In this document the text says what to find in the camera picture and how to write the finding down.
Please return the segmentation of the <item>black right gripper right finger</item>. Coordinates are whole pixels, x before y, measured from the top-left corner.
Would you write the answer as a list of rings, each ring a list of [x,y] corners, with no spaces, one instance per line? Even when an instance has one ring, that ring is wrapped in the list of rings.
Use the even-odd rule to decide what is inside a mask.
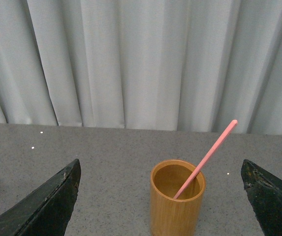
[[[282,180],[247,159],[241,177],[264,235],[282,236]]]

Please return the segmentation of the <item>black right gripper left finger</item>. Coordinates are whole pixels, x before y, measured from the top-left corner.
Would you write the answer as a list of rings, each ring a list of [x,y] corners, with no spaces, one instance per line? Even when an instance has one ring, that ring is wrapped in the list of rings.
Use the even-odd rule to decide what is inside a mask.
[[[0,236],[63,236],[77,200],[80,178],[80,161],[75,159],[0,215]]]

